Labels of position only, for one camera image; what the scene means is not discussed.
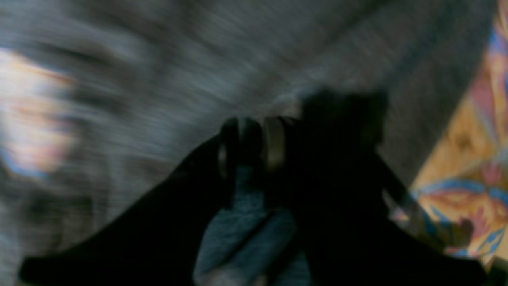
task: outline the gray fabric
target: gray fabric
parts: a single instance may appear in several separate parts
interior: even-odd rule
[[[495,0],[16,1],[0,19],[0,46],[77,77],[69,100],[83,133],[48,181],[2,175],[0,247],[9,253],[0,258],[2,286],[12,284],[24,255],[68,248],[118,216],[227,117],[280,114],[322,85],[389,92],[381,152],[411,182],[475,72],[495,7]],[[229,223],[215,227],[232,239],[203,244],[201,263],[242,237],[242,223]]]

